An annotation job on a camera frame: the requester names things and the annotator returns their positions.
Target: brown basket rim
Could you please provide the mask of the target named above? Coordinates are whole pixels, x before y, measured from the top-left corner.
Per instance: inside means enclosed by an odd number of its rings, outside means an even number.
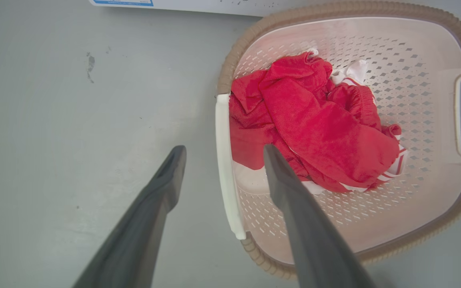
[[[218,94],[230,93],[234,71],[236,70],[239,60],[248,47],[264,34],[281,27],[304,22],[357,16],[401,17],[433,22],[447,29],[455,37],[461,47],[461,21],[453,14],[437,8],[399,2],[375,1],[335,2],[296,8],[269,15],[245,31],[225,58],[218,80]],[[369,264],[388,258],[412,248],[415,245],[421,244],[430,237],[448,228],[460,217],[461,193],[453,206],[443,215],[397,239],[360,251],[357,253],[357,257],[363,264]],[[264,253],[255,243],[250,233],[247,233],[247,239],[242,240],[241,243],[252,260],[263,268],[263,270],[285,279],[297,279],[296,270],[293,265],[284,264],[283,262],[269,257],[269,255]]]

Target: floor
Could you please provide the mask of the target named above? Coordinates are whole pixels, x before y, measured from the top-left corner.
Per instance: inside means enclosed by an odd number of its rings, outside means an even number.
[[[249,259],[220,194],[216,78],[257,20],[0,2],[0,288],[71,286],[177,144],[186,173],[152,286],[298,286]],[[368,270],[380,287],[461,286],[461,220]]]

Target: fabric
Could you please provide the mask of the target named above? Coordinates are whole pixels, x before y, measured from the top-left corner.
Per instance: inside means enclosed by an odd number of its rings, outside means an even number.
[[[382,127],[371,90],[335,86],[332,66],[310,52],[233,82],[229,101],[234,161],[257,170],[274,144],[300,180],[334,192],[383,182],[399,156],[398,125]]]
[[[368,63],[364,59],[355,61],[351,63],[349,66],[346,66],[332,73],[332,77],[331,77],[332,81],[336,85],[340,84],[341,82],[344,82],[347,84],[351,84],[352,82],[354,82],[357,85],[364,85],[367,66],[368,66]]]

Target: red towel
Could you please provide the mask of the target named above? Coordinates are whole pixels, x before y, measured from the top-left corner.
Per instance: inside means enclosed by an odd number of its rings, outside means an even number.
[[[260,169],[264,144],[274,144],[300,180],[334,192],[372,188],[399,155],[401,128],[382,129],[371,90],[335,87],[331,64],[310,56],[284,57],[233,82],[233,159]]]

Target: laundry basket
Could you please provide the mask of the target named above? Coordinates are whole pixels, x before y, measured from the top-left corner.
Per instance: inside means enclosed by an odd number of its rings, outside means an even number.
[[[399,123],[410,151],[402,176],[372,191],[314,195],[363,263],[410,248],[461,215],[461,21],[420,5],[337,2],[273,14],[249,28],[225,59],[216,102],[216,147],[232,231],[265,271],[296,278],[282,213],[264,170],[233,163],[232,81],[280,57],[317,48],[335,69],[369,62],[365,84],[383,124]]]

